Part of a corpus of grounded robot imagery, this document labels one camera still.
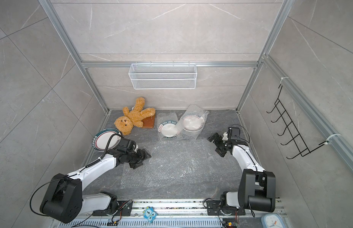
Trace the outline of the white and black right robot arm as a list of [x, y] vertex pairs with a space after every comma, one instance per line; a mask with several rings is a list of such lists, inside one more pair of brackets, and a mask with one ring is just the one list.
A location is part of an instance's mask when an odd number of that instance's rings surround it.
[[273, 172], [266, 171], [250, 152], [250, 138], [242, 137], [242, 127], [234, 124], [223, 134], [213, 134], [207, 140], [212, 142], [220, 157], [230, 153], [238, 162], [242, 177], [236, 192], [224, 192], [216, 214], [244, 215], [249, 210], [253, 216], [255, 211], [274, 212], [276, 201], [276, 177]]

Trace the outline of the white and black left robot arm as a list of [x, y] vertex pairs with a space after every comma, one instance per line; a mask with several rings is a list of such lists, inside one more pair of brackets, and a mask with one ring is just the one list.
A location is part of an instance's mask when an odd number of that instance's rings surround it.
[[114, 216], [120, 212], [117, 196], [107, 192], [84, 195], [85, 188], [117, 166], [128, 163], [136, 169], [151, 158], [147, 149], [121, 138], [114, 148], [106, 147], [95, 161], [69, 174], [57, 174], [47, 182], [48, 188], [39, 207], [42, 216], [54, 218], [62, 223], [73, 221], [79, 214], [96, 212]]

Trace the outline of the bubble plate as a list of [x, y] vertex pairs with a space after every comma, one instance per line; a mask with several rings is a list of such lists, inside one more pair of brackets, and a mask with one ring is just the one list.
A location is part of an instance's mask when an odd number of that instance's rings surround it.
[[[116, 128], [106, 128], [98, 132], [93, 137], [92, 148], [97, 152], [103, 152], [108, 143], [109, 138], [113, 134], [121, 135], [120, 131]], [[108, 147], [109, 149], [113, 149], [119, 144], [121, 137], [118, 135], [112, 137], [112, 140], [110, 141], [110, 145]]]
[[191, 104], [176, 124], [182, 139], [196, 140], [207, 122], [208, 114], [209, 111]]
[[158, 113], [156, 116], [158, 138], [162, 142], [180, 141], [182, 135], [176, 127], [178, 117], [176, 113]]

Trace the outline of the large bubble wrap sheet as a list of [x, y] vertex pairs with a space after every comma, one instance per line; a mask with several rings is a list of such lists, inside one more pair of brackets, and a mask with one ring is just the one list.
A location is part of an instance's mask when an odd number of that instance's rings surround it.
[[120, 187], [150, 188], [226, 181], [239, 184], [242, 170], [231, 154], [220, 157], [206, 139], [157, 142], [145, 147], [151, 158], [137, 169], [124, 166]]

